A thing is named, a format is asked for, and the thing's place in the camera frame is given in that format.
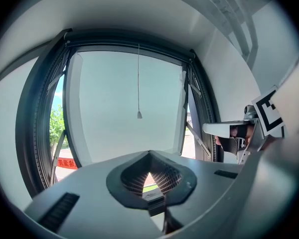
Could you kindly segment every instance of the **sky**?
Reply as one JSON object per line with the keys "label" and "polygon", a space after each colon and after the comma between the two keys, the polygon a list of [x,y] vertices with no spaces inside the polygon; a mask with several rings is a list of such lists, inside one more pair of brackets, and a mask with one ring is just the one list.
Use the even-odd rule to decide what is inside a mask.
{"label": "sky", "polygon": [[63,80],[64,80],[64,75],[60,78],[58,85],[56,86],[56,90],[54,93],[54,99],[52,102],[52,107],[54,109],[56,109],[58,107],[58,105],[62,105]]}

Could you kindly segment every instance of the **metal rod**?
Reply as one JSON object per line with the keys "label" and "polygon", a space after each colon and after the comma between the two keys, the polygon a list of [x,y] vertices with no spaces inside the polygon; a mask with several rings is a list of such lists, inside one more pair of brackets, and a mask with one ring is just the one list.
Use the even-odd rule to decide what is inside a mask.
{"label": "metal rod", "polygon": [[247,43],[245,33],[237,18],[237,15],[235,14],[234,10],[232,9],[232,7],[230,6],[227,0],[211,0],[211,1],[217,7],[217,9],[224,15],[224,17],[231,25],[234,35],[236,36],[236,39],[240,46],[242,57],[246,61],[250,54],[250,51],[249,51],[249,46]]}
{"label": "metal rod", "polygon": [[190,86],[201,97],[201,92],[194,85],[192,85],[191,83],[190,83]]}
{"label": "metal rod", "polygon": [[54,152],[54,157],[53,157],[53,161],[52,161],[52,169],[51,169],[51,177],[50,177],[50,186],[52,186],[54,184],[54,176],[55,176],[55,169],[58,165],[58,159],[59,159],[59,155],[60,155],[60,151],[62,148],[62,144],[65,138],[66,132],[65,130],[63,130],[63,132],[60,135],[59,141],[58,141],[58,145],[56,146],[55,152]]}
{"label": "metal rod", "polygon": [[200,137],[198,136],[198,134],[196,134],[196,132],[194,131],[194,129],[191,127],[191,125],[187,122],[186,126],[189,129],[189,131],[193,134],[193,136],[194,136],[195,140],[198,142],[198,144],[200,146],[202,146],[202,148],[205,150],[205,152],[208,155],[208,158],[211,158],[210,151],[208,150],[208,148],[206,147],[206,145],[203,143],[203,141],[200,139]]}
{"label": "metal rod", "polygon": [[59,79],[62,77],[62,75],[65,73],[65,71],[62,71],[58,76],[56,76],[49,84],[48,86],[48,91],[54,86],[54,84],[56,84]]}
{"label": "metal rod", "polygon": [[138,105],[140,111],[140,45],[138,50]]}
{"label": "metal rod", "polygon": [[249,11],[248,5],[245,0],[235,0],[241,13],[244,16],[244,20],[246,22],[249,34],[250,34],[250,39],[252,43],[252,48],[250,50],[250,53],[247,57],[247,64],[250,68],[250,70],[253,69],[256,56],[257,56],[257,51],[258,51],[258,38],[257,38],[257,32],[256,32],[256,27],[255,23],[252,17],[252,14]]}

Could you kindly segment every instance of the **black vent grille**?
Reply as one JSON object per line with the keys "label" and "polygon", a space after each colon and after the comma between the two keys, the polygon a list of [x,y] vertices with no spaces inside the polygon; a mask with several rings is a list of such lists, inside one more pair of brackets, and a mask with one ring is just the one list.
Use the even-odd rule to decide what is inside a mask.
{"label": "black vent grille", "polygon": [[60,200],[43,216],[39,224],[46,229],[57,232],[78,201],[79,196],[66,193]]}
{"label": "black vent grille", "polygon": [[158,185],[161,192],[165,195],[168,191],[176,187],[182,179],[181,173],[172,166],[160,161],[155,160],[156,172],[152,172],[152,177]]}
{"label": "black vent grille", "polygon": [[133,192],[135,195],[142,197],[144,183],[148,177],[149,173],[141,174],[135,178],[122,177],[122,183],[129,191]]}
{"label": "black vent grille", "polygon": [[224,171],[224,170],[217,170],[216,172],[214,172],[214,174],[217,174],[219,176],[223,176],[223,177],[227,177],[230,179],[236,179],[238,173],[233,173],[233,172],[228,172],[228,171]]}
{"label": "black vent grille", "polygon": [[149,172],[164,195],[177,186],[182,179],[178,170],[148,154],[123,171],[122,184],[135,195],[142,197],[144,182]]}

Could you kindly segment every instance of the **open window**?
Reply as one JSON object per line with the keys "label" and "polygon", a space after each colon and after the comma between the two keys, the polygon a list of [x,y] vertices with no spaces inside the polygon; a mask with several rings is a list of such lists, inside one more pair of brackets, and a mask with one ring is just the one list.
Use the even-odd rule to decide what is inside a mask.
{"label": "open window", "polygon": [[17,112],[17,155],[34,167],[21,170],[30,195],[81,166],[138,151],[216,161],[214,139],[201,130],[215,121],[202,72],[192,51],[152,36],[61,32],[33,66]]}

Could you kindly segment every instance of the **metal bracket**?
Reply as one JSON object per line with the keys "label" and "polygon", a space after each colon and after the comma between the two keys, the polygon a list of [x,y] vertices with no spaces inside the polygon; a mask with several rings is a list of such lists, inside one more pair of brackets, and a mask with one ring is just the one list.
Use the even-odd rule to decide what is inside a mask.
{"label": "metal bracket", "polygon": [[62,144],[63,144],[64,138],[65,138],[65,135],[66,135],[66,131],[63,130],[63,132],[60,135],[58,145],[56,146],[56,149],[54,152],[54,157],[53,157],[53,161],[52,161],[52,169],[51,169],[51,177],[50,177],[50,186],[52,186],[54,184],[55,169],[58,165],[58,159],[59,159],[59,155],[60,155],[60,151],[62,148]]}
{"label": "metal bracket", "polygon": [[245,164],[248,156],[252,153],[258,152],[262,148],[266,140],[267,137],[264,136],[264,132],[261,127],[260,121],[259,119],[257,119],[250,142],[247,145],[246,149],[244,150],[240,160],[238,159],[238,163]]}
{"label": "metal bracket", "polygon": [[58,76],[56,76],[56,77],[50,82],[47,91],[49,91],[49,90],[54,86],[54,84],[56,84],[56,83],[59,81],[59,79],[62,77],[62,75],[64,75],[64,74],[65,74],[65,71],[62,71]]}
{"label": "metal bracket", "polygon": [[200,137],[196,134],[194,129],[191,127],[191,125],[188,122],[186,122],[186,126],[189,129],[189,131],[193,134],[193,136],[194,136],[195,140],[198,142],[198,144],[205,150],[205,152],[208,155],[208,158],[211,158],[210,151],[208,150],[206,145],[203,143],[203,141],[200,139]]}
{"label": "metal bracket", "polygon": [[188,81],[189,81],[189,85],[191,86],[191,88],[201,97],[201,92],[192,83],[193,72],[192,72],[192,68],[190,66],[188,67]]}

